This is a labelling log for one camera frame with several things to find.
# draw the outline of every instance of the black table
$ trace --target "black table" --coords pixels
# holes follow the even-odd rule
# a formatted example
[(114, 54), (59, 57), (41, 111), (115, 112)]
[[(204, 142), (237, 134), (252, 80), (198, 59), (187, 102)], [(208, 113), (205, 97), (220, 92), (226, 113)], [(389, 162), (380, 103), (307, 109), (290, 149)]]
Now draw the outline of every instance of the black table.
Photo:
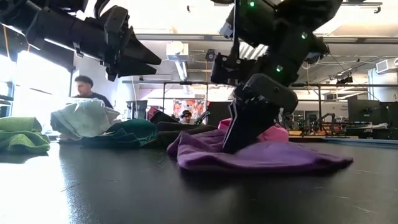
[(333, 176), (180, 172), (164, 151), (52, 145), (0, 156), (0, 223), (398, 223), (398, 151), (311, 144), (353, 156)]

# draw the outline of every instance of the poster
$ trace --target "poster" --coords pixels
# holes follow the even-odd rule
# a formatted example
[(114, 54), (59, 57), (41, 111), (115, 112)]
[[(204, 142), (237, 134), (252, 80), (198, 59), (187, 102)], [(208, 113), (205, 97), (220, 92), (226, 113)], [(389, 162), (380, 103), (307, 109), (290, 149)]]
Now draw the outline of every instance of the poster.
[(205, 112), (204, 100), (177, 100), (174, 99), (174, 116), (180, 117), (182, 112), (189, 110), (192, 114), (192, 119), (197, 119)]

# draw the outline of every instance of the black shirt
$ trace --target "black shirt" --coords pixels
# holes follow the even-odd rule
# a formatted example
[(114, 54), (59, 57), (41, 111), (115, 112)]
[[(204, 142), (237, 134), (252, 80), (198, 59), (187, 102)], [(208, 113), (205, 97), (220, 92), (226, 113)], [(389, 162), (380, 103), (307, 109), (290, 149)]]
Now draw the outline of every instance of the black shirt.
[(74, 96), (74, 98), (85, 98), (85, 99), (94, 99), (94, 98), (97, 98), (97, 99), (99, 99), (99, 100), (104, 101), (106, 107), (112, 108), (112, 109), (113, 109), (113, 106), (112, 106), (112, 104), (109, 102), (109, 100), (108, 100), (105, 96), (103, 96), (103, 95), (101, 95), (101, 94), (98, 94), (98, 93), (93, 93), (93, 94), (91, 94), (90, 96), (84, 96), (84, 97), (83, 97), (83, 96), (77, 95), (77, 96)]

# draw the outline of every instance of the man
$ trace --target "man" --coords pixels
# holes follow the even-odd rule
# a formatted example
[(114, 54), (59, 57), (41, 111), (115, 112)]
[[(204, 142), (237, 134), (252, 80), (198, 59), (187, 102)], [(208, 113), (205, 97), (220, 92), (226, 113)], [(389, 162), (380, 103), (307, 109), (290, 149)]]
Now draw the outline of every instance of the man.
[(75, 78), (75, 83), (77, 91), (79, 92), (79, 95), (74, 96), (75, 98), (87, 98), (87, 99), (97, 98), (99, 100), (102, 100), (105, 103), (106, 107), (113, 109), (112, 104), (105, 96), (92, 92), (91, 89), (94, 85), (92, 79), (84, 75), (79, 75), (78, 77)]
[(195, 120), (191, 119), (192, 114), (191, 112), (189, 112), (189, 110), (185, 110), (182, 112), (181, 115), (181, 120), (180, 123), (181, 124), (195, 124)]

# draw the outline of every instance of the purple cloth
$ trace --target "purple cloth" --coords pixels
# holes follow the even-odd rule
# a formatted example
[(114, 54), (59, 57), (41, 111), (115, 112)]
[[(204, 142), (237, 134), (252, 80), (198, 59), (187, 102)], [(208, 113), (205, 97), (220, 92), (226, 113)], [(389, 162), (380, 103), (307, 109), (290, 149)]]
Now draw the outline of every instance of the purple cloth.
[(350, 165), (351, 157), (338, 157), (293, 142), (263, 141), (235, 154), (222, 152), (225, 130), (189, 135), (181, 132), (167, 153), (187, 170), (215, 172), (298, 173), (337, 170)]

